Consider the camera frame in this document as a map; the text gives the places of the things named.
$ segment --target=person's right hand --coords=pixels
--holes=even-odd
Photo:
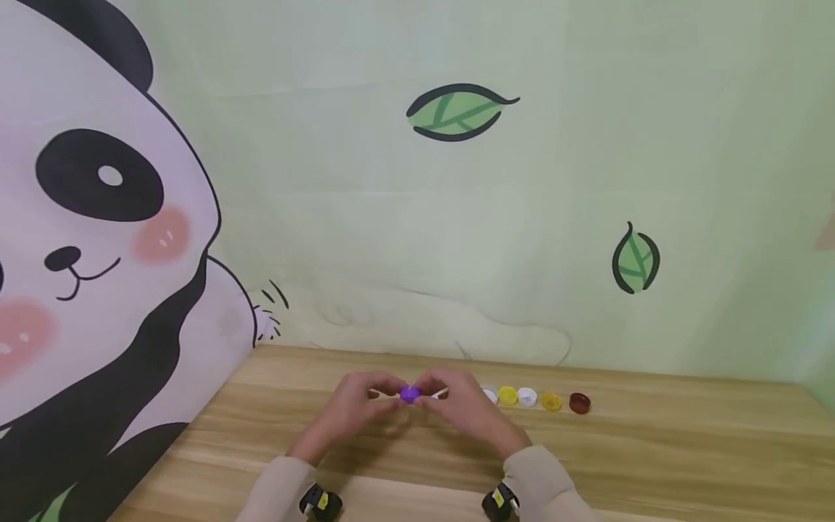
[[[452,368],[431,368],[414,386],[424,394],[415,401],[417,406],[440,415],[461,433],[489,444],[501,459],[531,445],[528,434],[490,402],[472,374]],[[445,388],[447,392],[442,398],[427,397]]]

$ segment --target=panda ear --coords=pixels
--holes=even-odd
[[[86,43],[142,92],[154,78],[151,53],[139,30],[107,0],[18,0]]]

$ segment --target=person's left hand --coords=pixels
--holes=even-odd
[[[380,393],[395,396],[404,386],[408,386],[406,381],[388,372],[348,373],[325,407],[292,444],[287,456],[317,466],[332,444],[359,433],[372,420],[405,405],[400,398],[372,400]]]

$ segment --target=pink cheek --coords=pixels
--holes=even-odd
[[[46,350],[56,329],[52,315],[34,301],[0,302],[0,380]]]
[[[165,207],[144,224],[134,239],[137,260],[157,265],[176,261],[189,245],[189,221],[182,210]]]

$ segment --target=wooden table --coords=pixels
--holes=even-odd
[[[504,411],[562,460],[603,520],[835,520],[835,418],[793,384],[267,345],[112,520],[231,522],[343,374],[386,369],[411,382],[439,363],[562,396],[559,413]],[[591,397],[591,413],[567,408],[574,391]],[[345,501],[341,522],[485,522],[481,498],[502,477],[486,448],[415,408],[333,449],[320,470]]]

